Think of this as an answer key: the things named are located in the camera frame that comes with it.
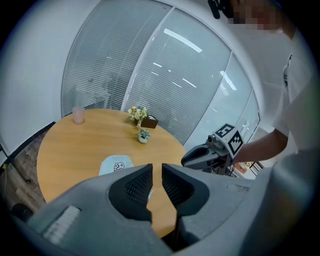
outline black cable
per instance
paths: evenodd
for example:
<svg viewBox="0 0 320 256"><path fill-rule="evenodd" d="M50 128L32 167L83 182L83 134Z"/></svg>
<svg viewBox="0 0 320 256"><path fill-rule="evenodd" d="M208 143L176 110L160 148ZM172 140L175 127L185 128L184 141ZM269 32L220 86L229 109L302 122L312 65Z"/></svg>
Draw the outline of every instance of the black cable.
<svg viewBox="0 0 320 256"><path fill-rule="evenodd" d="M229 167L229 171L231 171L231 172L228 174L228 176L231 176L231 174L234 172L234 170L235 170L235 166L234 166L234 165L231 165L231 166Z"/></svg>
<svg viewBox="0 0 320 256"><path fill-rule="evenodd" d="M19 173L19 175L21 176L21 178L23 179L23 181L27 184L30 184L31 183L31 180L28 179L28 178L25 178L21 172L19 171L19 169L17 168L16 164L14 163L13 159L8 156L8 154L6 153L4 147L1 145L0 143L0 149L2 150L2 152L4 153L5 157L9 160L10 164L12 164L12 166L16 169L16 171Z"/></svg>

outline glass wall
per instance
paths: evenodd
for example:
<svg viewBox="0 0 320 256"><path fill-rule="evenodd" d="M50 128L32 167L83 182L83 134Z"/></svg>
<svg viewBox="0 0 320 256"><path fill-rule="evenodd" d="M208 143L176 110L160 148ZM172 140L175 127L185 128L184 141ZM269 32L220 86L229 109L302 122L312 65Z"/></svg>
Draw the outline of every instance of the glass wall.
<svg viewBox="0 0 320 256"><path fill-rule="evenodd" d="M253 89L235 55L232 55L226 72L220 71L220 77L222 80L216 94L184 144L186 150L205 143L208 135L216 132L224 124L236 126L245 111Z"/></svg>
<svg viewBox="0 0 320 256"><path fill-rule="evenodd" d="M204 143L228 123L247 142L260 119L242 65L209 28L149 0L103 0L67 58L62 116L75 106L143 106L184 147Z"/></svg>
<svg viewBox="0 0 320 256"><path fill-rule="evenodd" d="M68 56L62 115L74 106L120 110L140 54L170 9L147 0L102 1L82 26Z"/></svg>
<svg viewBox="0 0 320 256"><path fill-rule="evenodd" d="M215 95L230 54L205 26L174 10L143 56L125 109L146 107L184 144Z"/></svg>

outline flower arrangement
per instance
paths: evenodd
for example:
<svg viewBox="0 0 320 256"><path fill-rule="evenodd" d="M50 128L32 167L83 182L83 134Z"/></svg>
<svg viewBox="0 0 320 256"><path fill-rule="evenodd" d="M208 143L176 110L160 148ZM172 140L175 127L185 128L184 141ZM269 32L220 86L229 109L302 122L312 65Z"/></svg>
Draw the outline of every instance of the flower arrangement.
<svg viewBox="0 0 320 256"><path fill-rule="evenodd" d="M143 120L149 118L147 109L142 106L133 106L131 109L128 110L128 112L130 118L136 119L138 121L138 124L136 125L137 127L141 127L141 123L143 122Z"/></svg>

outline table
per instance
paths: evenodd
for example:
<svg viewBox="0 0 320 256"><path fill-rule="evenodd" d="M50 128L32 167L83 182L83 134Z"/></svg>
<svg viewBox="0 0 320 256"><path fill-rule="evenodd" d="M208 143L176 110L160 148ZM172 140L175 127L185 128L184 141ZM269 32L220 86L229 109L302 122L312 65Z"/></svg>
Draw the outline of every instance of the table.
<svg viewBox="0 0 320 256"><path fill-rule="evenodd" d="M111 109L89 109L81 125L72 115L58 121L45 135L37 157L38 182L47 203L75 184L99 175L103 160L112 155L127 155L134 166L153 164L154 192L147 208L152 213L152 228L159 237L175 228L176 209L162 187L162 163L181 164L184 147L159 125L149 129L146 144L138 141L139 132L128 113Z"/></svg>

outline white flower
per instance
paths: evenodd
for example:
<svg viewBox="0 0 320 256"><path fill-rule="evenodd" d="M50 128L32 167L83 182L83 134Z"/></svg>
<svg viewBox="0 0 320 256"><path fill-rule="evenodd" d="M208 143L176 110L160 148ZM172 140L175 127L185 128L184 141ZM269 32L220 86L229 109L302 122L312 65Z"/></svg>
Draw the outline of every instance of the white flower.
<svg viewBox="0 0 320 256"><path fill-rule="evenodd" d="M140 113L137 111L137 112L135 112L135 114L134 114L134 118L135 119L137 119L137 120L139 120L140 119Z"/></svg>

